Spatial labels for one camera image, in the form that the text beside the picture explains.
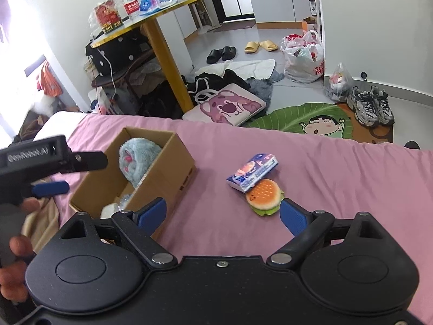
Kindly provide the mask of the person left hand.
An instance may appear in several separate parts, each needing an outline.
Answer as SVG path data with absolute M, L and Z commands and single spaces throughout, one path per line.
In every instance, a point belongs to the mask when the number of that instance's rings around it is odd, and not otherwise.
M 9 301 L 24 303 L 29 296 L 25 286 L 27 264 L 21 259 L 33 253 L 32 242 L 22 234 L 9 240 L 9 250 L 15 255 L 14 263 L 1 268 L 1 295 Z

